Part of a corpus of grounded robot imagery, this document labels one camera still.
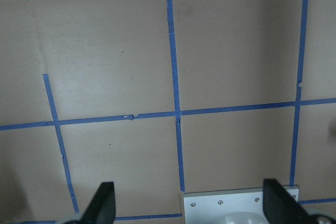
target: beige surface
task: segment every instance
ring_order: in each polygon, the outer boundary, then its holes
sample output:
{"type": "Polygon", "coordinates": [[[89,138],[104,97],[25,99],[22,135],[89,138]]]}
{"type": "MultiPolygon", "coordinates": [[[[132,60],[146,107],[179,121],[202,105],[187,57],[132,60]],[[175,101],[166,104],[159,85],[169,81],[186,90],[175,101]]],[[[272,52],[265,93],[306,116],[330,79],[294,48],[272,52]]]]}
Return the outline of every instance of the beige surface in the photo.
{"type": "Polygon", "coordinates": [[[120,224],[184,224],[184,218],[146,219],[118,221],[120,224]]]}
{"type": "Polygon", "coordinates": [[[0,125],[51,120],[29,5],[0,1],[0,125]]]}
{"type": "Polygon", "coordinates": [[[174,0],[182,109],[295,100],[302,0],[174,0]]]}
{"type": "Polygon", "coordinates": [[[331,203],[322,203],[322,204],[308,204],[308,205],[302,205],[307,211],[311,210],[317,210],[321,211],[324,214],[327,214],[329,216],[332,216],[335,218],[336,216],[336,202],[331,203]]]}
{"type": "Polygon", "coordinates": [[[289,183],[293,108],[182,117],[186,192],[289,183]]]}
{"type": "Polygon", "coordinates": [[[29,4],[60,119],[174,110],[165,0],[29,4]]]}
{"type": "Polygon", "coordinates": [[[336,197],[336,105],[301,108],[296,183],[300,200],[336,197]]]}
{"type": "Polygon", "coordinates": [[[54,127],[0,132],[0,223],[73,213],[54,127]]]}
{"type": "Polygon", "coordinates": [[[62,126],[80,210],[115,182],[117,216],[180,213],[174,118],[62,126]]]}
{"type": "Polygon", "coordinates": [[[309,0],[302,99],[336,97],[336,0],[309,0]]]}

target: black object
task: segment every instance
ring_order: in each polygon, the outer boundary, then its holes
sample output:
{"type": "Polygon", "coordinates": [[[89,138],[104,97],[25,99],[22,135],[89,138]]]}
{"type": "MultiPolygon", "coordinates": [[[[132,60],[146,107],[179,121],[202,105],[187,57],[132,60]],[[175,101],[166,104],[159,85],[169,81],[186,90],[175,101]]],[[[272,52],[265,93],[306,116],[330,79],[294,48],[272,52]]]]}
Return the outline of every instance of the black object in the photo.
{"type": "Polygon", "coordinates": [[[336,224],[325,215],[309,215],[276,179],[264,179],[264,215],[270,224],[336,224]]]}
{"type": "Polygon", "coordinates": [[[115,203],[114,183],[103,182],[98,187],[82,218],[69,221],[66,224],[113,224],[116,216],[115,203]]]}

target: white metal plate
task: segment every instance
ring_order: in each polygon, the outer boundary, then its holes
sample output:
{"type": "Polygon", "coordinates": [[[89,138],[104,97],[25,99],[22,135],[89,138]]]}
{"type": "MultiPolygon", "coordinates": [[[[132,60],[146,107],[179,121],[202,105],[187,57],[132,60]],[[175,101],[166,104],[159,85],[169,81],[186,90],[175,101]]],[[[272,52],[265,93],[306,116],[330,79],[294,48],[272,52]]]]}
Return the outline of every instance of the white metal plate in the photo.
{"type": "MultiPolygon", "coordinates": [[[[285,186],[290,195],[299,199],[297,187],[285,186]]],[[[186,224],[208,224],[221,216],[237,212],[253,212],[264,217],[262,211],[263,189],[239,189],[184,194],[184,212],[186,224]]]]}

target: blue grid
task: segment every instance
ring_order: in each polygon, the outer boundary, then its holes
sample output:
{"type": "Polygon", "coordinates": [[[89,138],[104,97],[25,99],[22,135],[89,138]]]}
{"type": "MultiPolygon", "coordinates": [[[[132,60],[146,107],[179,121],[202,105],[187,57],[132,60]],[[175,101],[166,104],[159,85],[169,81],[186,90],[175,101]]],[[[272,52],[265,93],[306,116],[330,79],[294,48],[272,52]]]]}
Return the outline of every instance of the blue grid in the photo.
{"type": "MultiPolygon", "coordinates": [[[[30,128],[30,127],[44,127],[44,126],[54,126],[55,127],[60,151],[62,153],[62,161],[63,161],[63,165],[65,169],[66,181],[67,181],[68,189],[70,192],[70,197],[71,197],[75,212],[78,212],[78,205],[77,205],[75,193],[73,191],[74,189],[71,183],[69,165],[68,165],[67,156],[66,156],[66,152],[64,148],[63,139],[62,139],[62,134],[60,130],[61,125],[121,121],[121,120],[137,120],[137,119],[145,119],[145,118],[163,118],[167,116],[175,117],[176,118],[176,140],[177,140],[180,188],[181,188],[181,191],[185,191],[184,171],[183,171],[183,154],[182,154],[182,135],[181,135],[181,123],[180,123],[181,116],[219,113],[219,112],[231,112],[231,111],[247,111],[247,110],[284,108],[284,107],[291,106],[295,108],[291,165],[290,165],[290,185],[293,186],[295,182],[296,152],[297,152],[297,141],[298,141],[299,118],[300,118],[301,106],[336,103],[336,98],[301,101],[301,83],[302,83],[302,73],[303,73],[303,62],[304,62],[304,56],[305,56],[304,47],[305,47],[305,42],[306,42],[306,26],[307,26],[307,11],[308,11],[308,0],[302,0],[300,46],[299,46],[298,72],[297,72],[297,94],[296,94],[295,101],[242,105],[242,106],[227,106],[227,107],[220,107],[220,108],[208,108],[208,109],[196,109],[196,110],[181,110],[180,109],[180,95],[179,95],[179,89],[178,89],[179,85],[178,85],[177,55],[176,55],[176,47],[175,47],[173,0],[166,0],[166,1],[167,1],[167,21],[168,21],[168,26],[169,26],[169,40],[170,40],[170,51],[171,51],[172,77],[173,77],[172,81],[173,81],[173,90],[174,90],[174,106],[175,106],[174,111],[145,113],[145,114],[139,114],[137,116],[134,116],[133,114],[129,114],[129,115],[105,116],[105,117],[96,117],[96,118],[58,120],[57,111],[56,111],[56,107],[55,107],[55,103],[54,103],[54,99],[53,99],[53,95],[51,91],[49,78],[47,74],[44,74],[43,79],[45,82],[46,92],[48,96],[51,114],[53,116],[52,117],[53,121],[32,122],[32,123],[0,126],[0,131],[25,129],[25,128],[30,128]]],[[[317,203],[326,203],[326,202],[336,202],[336,198],[303,200],[299,202],[301,204],[317,204],[317,203]]],[[[133,217],[117,217],[116,220],[178,218],[181,216],[182,214],[146,215],[146,216],[133,216],[133,217]]],[[[23,222],[23,223],[26,223],[26,224],[54,224],[55,222],[54,221],[29,221],[29,222],[23,222]]]]}

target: white round object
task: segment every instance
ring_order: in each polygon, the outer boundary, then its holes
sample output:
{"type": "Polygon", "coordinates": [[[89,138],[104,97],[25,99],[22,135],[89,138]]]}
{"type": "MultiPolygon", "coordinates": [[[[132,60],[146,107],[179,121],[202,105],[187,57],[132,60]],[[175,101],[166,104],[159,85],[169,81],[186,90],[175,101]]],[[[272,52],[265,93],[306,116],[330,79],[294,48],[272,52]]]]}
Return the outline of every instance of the white round object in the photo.
{"type": "Polygon", "coordinates": [[[237,212],[220,217],[212,224],[269,224],[263,216],[252,212],[237,212]]]}

